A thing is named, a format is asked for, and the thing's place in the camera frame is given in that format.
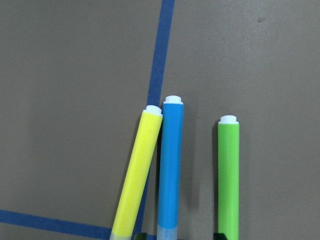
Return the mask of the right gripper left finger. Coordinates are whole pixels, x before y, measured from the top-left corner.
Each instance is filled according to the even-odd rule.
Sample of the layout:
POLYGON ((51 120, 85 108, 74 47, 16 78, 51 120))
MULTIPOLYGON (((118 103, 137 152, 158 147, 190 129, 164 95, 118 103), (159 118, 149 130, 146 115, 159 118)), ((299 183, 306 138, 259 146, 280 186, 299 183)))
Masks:
POLYGON ((156 235, 147 234, 146 232, 137 233, 134 240, 157 240, 156 235))

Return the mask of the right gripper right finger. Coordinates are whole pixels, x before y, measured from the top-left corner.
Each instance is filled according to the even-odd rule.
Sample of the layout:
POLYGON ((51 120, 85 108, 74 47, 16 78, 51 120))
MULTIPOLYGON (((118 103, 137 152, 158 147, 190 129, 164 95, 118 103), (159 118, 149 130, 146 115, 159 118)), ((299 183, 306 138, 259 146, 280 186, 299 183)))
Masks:
POLYGON ((213 234, 213 240, 228 240, 228 238, 224 233, 215 232, 213 234))

